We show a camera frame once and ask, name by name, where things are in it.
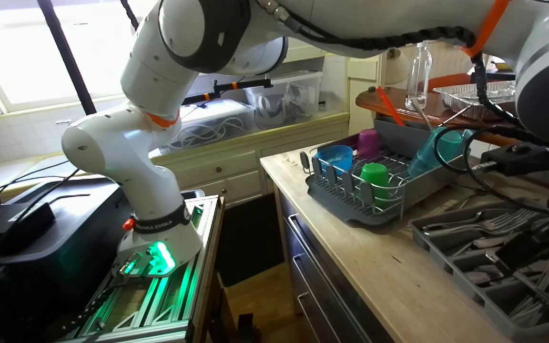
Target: gray tray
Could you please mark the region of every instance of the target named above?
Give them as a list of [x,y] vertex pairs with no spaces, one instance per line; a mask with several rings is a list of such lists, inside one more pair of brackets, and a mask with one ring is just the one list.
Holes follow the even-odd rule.
[[503,332],[506,338],[514,341],[524,341],[535,336],[549,334],[549,311],[543,318],[533,326],[516,324],[508,313],[520,299],[533,296],[533,292],[518,282],[514,277],[503,278],[497,284],[474,284],[466,278],[468,273],[476,265],[491,265],[484,252],[466,252],[461,256],[453,256],[459,246],[470,242],[474,237],[463,235],[447,235],[438,238],[428,238],[423,233],[425,225],[430,223],[447,223],[468,219],[476,212],[484,212],[482,219],[493,217],[503,212],[510,212],[508,204],[487,204],[476,206],[459,212],[447,212],[440,216],[421,217],[411,221],[411,237],[417,246],[428,252],[428,256],[453,278],[453,282],[478,305],[484,309],[487,318]]
[[[383,155],[364,162],[384,164],[392,176],[390,187],[377,187],[362,181],[356,176],[360,164],[354,164],[352,172],[341,172],[314,156],[310,158],[312,174],[306,177],[308,195],[318,204],[327,208],[339,219],[367,229],[377,229],[402,217],[404,210],[428,198],[455,179],[455,174],[444,168],[434,168],[413,179],[405,176],[407,162],[428,137],[425,128],[402,128],[384,120],[377,120],[375,128]],[[350,136],[327,145],[348,145],[356,149],[356,141],[358,136]],[[449,164],[461,166],[461,158],[457,156]],[[386,191],[388,198],[375,198],[373,195],[377,191]]]

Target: floor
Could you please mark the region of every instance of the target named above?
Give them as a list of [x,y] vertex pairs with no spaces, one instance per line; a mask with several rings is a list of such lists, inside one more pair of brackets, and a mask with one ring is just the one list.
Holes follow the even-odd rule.
[[226,288],[226,299],[234,320],[245,313],[253,315],[253,328],[259,332],[259,341],[310,341],[306,322],[295,315],[291,280],[283,263]]

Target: pink cup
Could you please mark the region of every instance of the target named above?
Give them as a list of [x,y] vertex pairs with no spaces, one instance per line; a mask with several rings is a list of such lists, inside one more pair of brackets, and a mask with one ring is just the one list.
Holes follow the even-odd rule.
[[369,160],[375,158],[381,151],[381,141],[375,130],[362,130],[356,139],[356,158]]

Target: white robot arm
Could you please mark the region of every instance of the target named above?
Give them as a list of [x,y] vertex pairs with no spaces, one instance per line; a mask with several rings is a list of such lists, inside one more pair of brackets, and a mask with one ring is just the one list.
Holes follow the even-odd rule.
[[501,17],[482,50],[514,67],[518,120],[549,141],[549,2],[161,0],[137,31],[121,76],[131,105],[70,126],[62,151],[78,168],[118,181],[133,206],[120,261],[156,242],[171,263],[152,265],[148,275],[163,277],[201,244],[173,174],[152,166],[148,151],[179,130],[177,111],[198,73],[266,73],[283,59],[285,36],[350,57],[421,40],[472,46],[493,8]]

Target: kitchen counter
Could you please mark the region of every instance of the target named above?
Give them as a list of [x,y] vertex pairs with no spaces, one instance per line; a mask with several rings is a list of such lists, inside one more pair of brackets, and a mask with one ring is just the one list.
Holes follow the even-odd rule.
[[444,189],[373,233],[348,227],[306,195],[299,151],[261,158],[261,166],[392,341],[508,341],[411,240],[409,219],[442,212],[466,189]]

